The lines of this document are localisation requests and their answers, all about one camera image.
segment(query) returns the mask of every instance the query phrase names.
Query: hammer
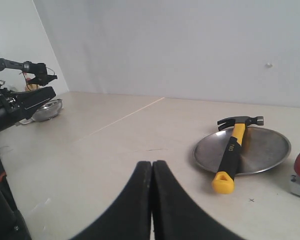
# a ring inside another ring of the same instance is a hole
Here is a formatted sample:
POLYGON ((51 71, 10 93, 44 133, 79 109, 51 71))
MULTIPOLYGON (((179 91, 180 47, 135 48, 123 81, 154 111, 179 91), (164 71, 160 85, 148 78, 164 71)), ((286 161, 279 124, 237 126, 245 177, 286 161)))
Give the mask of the hammer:
POLYGON ((224 150, 219 169, 212 181, 212 187, 219 194, 230 194, 235 189, 235 175, 240 165, 241 145, 246 128, 251 124, 264 125, 264 117, 234 116, 217 122, 219 131, 233 127, 232 135, 224 150))

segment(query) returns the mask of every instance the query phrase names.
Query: table surface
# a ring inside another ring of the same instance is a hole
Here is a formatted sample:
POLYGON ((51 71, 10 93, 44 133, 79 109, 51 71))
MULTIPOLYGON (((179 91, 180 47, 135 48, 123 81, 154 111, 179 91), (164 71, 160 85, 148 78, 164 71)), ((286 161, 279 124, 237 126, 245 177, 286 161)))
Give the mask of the table surface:
POLYGON ((58 117, 0 133, 7 179, 34 240, 74 236, 116 199, 138 161, 155 160, 165 160, 202 209, 245 239, 300 240, 300 197, 289 192, 300 108, 80 92, 60 98, 58 117), (265 128, 290 140, 291 154, 269 171, 238 176, 234 193, 216 194, 214 175, 194 164, 192 151, 218 120, 242 115, 264 116, 265 128))

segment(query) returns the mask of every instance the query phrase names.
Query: white wall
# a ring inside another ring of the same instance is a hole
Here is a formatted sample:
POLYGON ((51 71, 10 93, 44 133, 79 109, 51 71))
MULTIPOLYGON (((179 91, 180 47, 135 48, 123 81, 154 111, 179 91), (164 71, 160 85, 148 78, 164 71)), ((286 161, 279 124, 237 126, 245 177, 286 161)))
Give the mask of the white wall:
POLYGON ((300 0, 34 3, 71 91, 300 107, 300 0))
MULTIPOLYGON (((57 94, 68 92, 63 73, 32 0, 0 0, 0 58, 17 62, 45 63, 58 79, 49 84, 57 94)), ((20 71, 6 69, 0 79, 6 85, 25 89, 20 71)))

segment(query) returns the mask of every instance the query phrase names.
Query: silver plate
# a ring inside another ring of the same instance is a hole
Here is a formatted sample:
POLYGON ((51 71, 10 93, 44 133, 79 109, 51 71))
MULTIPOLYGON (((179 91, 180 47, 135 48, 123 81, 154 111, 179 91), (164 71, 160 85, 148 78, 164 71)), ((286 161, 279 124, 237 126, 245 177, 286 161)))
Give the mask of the silver plate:
MULTIPOLYGON (((226 149, 232 129, 211 134, 194 148, 196 162, 205 170, 216 173, 226 149)), ((282 163, 290 154, 291 144, 281 133, 261 128, 248 127, 244 134, 241 166, 237 175, 256 174, 282 163)))

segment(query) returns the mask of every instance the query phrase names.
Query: small metal bowl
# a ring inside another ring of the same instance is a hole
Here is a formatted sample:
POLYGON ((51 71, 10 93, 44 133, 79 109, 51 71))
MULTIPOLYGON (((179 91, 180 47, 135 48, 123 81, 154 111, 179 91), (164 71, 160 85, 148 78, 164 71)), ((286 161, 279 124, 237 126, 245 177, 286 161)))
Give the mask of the small metal bowl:
POLYGON ((59 115, 62 109, 62 99, 55 99, 40 107, 32 116, 32 120, 43 122, 59 115))

